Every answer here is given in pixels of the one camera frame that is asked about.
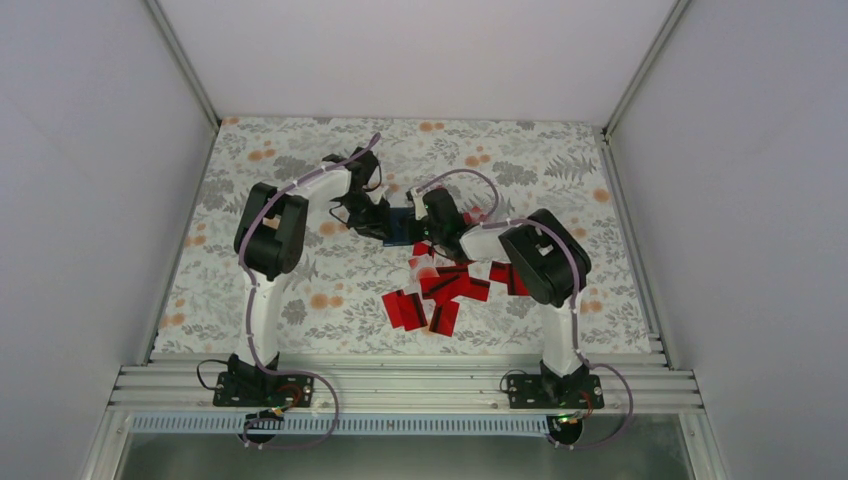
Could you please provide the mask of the navy blue card holder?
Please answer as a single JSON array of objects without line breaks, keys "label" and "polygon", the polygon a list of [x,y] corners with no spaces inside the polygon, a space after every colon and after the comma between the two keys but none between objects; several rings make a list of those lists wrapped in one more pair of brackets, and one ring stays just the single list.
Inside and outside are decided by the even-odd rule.
[{"label": "navy blue card holder", "polygon": [[387,238],[383,240],[383,246],[400,247],[413,245],[415,241],[410,233],[410,221],[415,221],[415,213],[412,207],[391,207],[388,216],[389,233]]}]

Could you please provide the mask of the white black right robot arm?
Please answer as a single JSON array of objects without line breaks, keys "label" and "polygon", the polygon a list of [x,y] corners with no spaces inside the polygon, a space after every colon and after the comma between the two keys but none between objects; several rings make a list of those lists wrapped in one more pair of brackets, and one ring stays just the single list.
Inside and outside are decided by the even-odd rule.
[{"label": "white black right robot arm", "polygon": [[447,190],[407,194],[414,218],[406,226],[446,258],[461,263],[504,261],[507,278],[554,311],[542,318],[541,391],[555,407],[578,397],[590,367],[578,341],[579,294],[591,271],[588,254],[556,217],[539,209],[527,218],[472,223]]}]

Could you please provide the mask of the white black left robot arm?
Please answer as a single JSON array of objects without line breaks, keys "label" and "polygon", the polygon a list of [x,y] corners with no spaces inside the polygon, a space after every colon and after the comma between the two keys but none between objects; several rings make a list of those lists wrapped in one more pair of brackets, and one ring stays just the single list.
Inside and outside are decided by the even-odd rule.
[{"label": "white black left robot arm", "polygon": [[344,224],[366,238],[391,235],[389,203],[370,194],[381,186],[369,182],[382,174],[377,156],[358,147],[350,158],[329,155],[319,168],[277,188],[255,184],[248,195],[234,238],[245,273],[246,316],[240,345],[228,360],[239,379],[238,390],[255,405],[270,402],[278,391],[276,316],[281,312],[281,281],[300,262],[308,216],[342,207]]}]

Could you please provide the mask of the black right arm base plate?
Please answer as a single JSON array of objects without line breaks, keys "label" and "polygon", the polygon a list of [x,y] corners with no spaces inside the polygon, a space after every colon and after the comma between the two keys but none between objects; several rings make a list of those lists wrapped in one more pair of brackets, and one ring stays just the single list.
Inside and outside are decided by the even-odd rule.
[{"label": "black right arm base plate", "polygon": [[544,410],[603,409],[605,399],[600,378],[586,375],[576,379],[555,379],[541,374],[511,373],[502,381],[512,409]]}]

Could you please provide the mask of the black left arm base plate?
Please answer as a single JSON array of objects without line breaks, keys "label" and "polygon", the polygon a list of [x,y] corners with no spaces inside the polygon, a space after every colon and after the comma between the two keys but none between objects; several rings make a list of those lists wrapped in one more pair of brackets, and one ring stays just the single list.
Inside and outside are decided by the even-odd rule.
[{"label": "black left arm base plate", "polygon": [[311,405],[315,378],[310,375],[269,375],[232,354],[213,390],[216,407],[306,408]]}]

